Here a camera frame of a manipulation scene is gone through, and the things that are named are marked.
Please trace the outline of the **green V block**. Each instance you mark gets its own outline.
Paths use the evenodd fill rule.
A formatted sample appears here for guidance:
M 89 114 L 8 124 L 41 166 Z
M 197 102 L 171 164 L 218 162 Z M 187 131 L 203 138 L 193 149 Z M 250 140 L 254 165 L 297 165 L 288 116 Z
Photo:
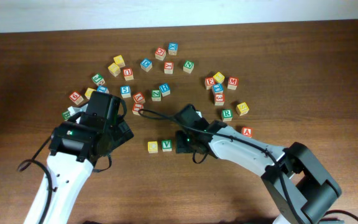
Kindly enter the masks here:
M 173 149 L 172 141 L 170 139 L 162 140 L 162 151 L 170 152 Z

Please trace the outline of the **green R block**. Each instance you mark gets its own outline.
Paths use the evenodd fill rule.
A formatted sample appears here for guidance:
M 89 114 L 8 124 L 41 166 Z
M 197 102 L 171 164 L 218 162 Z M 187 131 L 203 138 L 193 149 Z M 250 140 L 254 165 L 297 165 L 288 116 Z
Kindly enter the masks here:
M 232 110 L 222 110 L 221 117 L 223 122 L 231 121 L 233 118 Z

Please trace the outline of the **yellow C block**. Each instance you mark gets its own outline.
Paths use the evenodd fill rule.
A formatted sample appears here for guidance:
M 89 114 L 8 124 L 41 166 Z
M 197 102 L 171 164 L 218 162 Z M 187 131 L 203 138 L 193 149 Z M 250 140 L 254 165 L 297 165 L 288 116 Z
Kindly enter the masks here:
M 147 143 L 147 150 L 149 153 L 158 153 L 158 142 L 157 141 L 149 141 Z

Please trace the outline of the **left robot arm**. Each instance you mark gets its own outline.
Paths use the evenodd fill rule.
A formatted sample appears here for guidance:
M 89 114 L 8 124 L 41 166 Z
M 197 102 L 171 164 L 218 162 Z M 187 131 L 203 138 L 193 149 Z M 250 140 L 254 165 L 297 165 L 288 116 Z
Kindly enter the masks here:
M 68 221 L 85 182 L 91 174 L 99 172 L 98 159 L 110 159 L 114 149 L 134 136 L 120 110 L 127 110 L 122 98 L 92 92 L 90 100 L 46 140 L 50 151 L 46 164 L 34 157 L 19 164 L 19 172 L 34 164 L 44 173 L 26 223 Z

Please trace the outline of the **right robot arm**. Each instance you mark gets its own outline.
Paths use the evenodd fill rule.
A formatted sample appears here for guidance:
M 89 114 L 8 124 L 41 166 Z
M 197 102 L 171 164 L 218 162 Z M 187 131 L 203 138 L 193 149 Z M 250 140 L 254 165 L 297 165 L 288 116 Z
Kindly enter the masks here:
M 318 223 L 342 190 L 304 144 L 274 146 L 247 137 L 222 121 L 207 122 L 186 105 L 174 119 L 185 129 L 185 152 L 233 162 L 262 179 L 280 211 L 275 223 Z

